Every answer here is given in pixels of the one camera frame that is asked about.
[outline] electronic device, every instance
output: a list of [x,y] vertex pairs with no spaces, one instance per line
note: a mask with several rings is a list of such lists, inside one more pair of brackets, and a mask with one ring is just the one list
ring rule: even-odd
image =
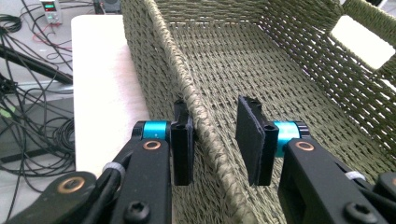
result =
[[96,14],[121,14],[120,0],[94,0]]
[[61,5],[58,0],[40,0],[49,24],[62,23]]

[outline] basket handle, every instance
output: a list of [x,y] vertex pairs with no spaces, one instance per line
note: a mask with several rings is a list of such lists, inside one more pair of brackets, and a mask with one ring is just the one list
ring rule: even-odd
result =
[[396,46],[396,20],[386,12],[362,0],[346,0],[345,13],[383,40]]

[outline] white surface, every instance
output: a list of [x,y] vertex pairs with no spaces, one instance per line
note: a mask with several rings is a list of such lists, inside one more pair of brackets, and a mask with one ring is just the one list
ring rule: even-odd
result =
[[395,54],[395,49],[348,15],[342,16],[332,35],[374,69],[380,68]]
[[76,166],[96,176],[149,119],[121,15],[72,20]]

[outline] teal cylindrical joint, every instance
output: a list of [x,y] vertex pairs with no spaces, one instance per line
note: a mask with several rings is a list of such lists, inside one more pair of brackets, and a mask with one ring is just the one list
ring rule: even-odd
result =
[[143,138],[158,138],[165,140],[167,121],[150,120],[146,121],[143,128]]
[[283,157],[283,146],[285,146],[291,138],[299,138],[300,132],[297,125],[293,121],[274,121],[274,124],[279,129],[277,136],[276,157]]

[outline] woven texture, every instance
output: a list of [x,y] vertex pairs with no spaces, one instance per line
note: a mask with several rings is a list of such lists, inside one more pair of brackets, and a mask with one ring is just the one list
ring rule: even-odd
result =
[[260,100],[268,119],[304,120],[320,144],[371,182],[395,170],[395,92],[382,81],[395,84],[395,56],[374,71],[330,40],[345,11],[356,13],[348,7],[375,15],[371,22],[384,27],[376,32],[394,45],[395,21],[357,0],[346,7],[308,0],[122,1],[151,118],[172,119],[172,104],[183,97],[198,135],[195,182],[173,189],[177,222],[285,222],[276,194],[282,160],[270,187],[248,185],[234,140],[238,95]]

